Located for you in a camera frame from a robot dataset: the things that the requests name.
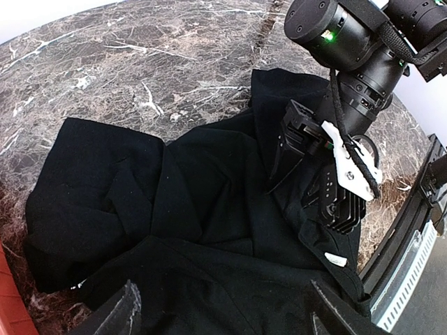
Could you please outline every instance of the wrinkled fabric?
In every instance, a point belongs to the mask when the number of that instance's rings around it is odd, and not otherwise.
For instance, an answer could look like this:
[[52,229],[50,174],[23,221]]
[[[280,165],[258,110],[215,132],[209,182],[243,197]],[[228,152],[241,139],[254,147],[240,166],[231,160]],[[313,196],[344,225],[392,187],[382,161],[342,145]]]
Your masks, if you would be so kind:
[[24,249],[38,289],[87,279],[80,296],[96,309],[131,280],[144,334],[311,334],[311,281],[368,317],[360,228],[329,231],[316,205],[301,204],[325,161],[305,156],[267,187],[287,103],[316,109],[327,84],[255,70],[248,110],[169,145],[67,119],[27,202]]

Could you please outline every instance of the green light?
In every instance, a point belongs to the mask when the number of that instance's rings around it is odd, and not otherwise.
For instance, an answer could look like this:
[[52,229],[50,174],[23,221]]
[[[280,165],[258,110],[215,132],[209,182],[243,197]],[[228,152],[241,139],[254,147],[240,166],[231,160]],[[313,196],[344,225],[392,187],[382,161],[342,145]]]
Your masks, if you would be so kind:
[[326,30],[324,33],[321,34],[321,37],[330,42],[334,39],[334,33]]

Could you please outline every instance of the white tag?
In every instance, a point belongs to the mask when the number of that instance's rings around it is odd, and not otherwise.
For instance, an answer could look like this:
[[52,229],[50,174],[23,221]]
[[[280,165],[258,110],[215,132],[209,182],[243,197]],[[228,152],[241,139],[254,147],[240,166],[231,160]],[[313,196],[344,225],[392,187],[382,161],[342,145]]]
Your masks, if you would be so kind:
[[[324,121],[321,127],[330,136],[332,143],[334,144],[333,151],[335,166],[337,168],[338,184],[366,201],[373,200],[374,194],[369,187],[368,182],[363,177],[362,172],[358,169],[357,165],[353,162],[348,151],[344,147],[342,137],[340,136],[340,132],[337,127],[327,121]],[[359,142],[354,142],[361,150],[361,152],[359,152],[359,149],[356,149],[358,155],[361,157],[363,162],[365,162],[368,170],[376,179],[377,183],[381,184],[383,180],[382,171],[374,166],[374,159],[368,150],[366,150],[366,148]]]
[[331,253],[324,253],[324,256],[329,262],[337,265],[338,267],[345,267],[348,264],[348,259],[342,256],[333,255]]
[[76,290],[77,288],[81,288],[82,285],[85,283],[87,279],[84,279],[83,281],[81,281],[79,284],[77,284],[76,286],[73,286],[72,288],[70,288],[70,290]]

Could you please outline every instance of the white wall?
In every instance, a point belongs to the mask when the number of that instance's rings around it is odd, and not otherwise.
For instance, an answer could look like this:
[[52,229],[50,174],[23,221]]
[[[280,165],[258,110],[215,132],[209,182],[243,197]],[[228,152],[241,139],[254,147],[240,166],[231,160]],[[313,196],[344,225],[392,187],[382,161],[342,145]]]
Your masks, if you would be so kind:
[[0,0],[0,44],[45,23],[123,0]]
[[411,66],[410,77],[399,81],[395,93],[424,133],[436,134],[447,146],[447,77],[438,75],[426,83],[416,67]]

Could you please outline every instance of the marble surface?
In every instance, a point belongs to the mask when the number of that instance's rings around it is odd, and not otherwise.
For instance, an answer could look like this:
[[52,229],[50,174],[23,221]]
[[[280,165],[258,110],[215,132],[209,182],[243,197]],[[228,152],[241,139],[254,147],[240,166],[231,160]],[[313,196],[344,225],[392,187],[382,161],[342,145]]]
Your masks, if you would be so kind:
[[[31,316],[60,334],[89,311],[71,292],[34,290],[22,256],[24,203],[66,117],[172,140],[247,105],[253,68],[328,76],[283,32],[284,0],[126,1],[0,45],[0,234]],[[362,223],[362,267],[402,205],[428,141],[399,101],[369,130],[383,196]]]

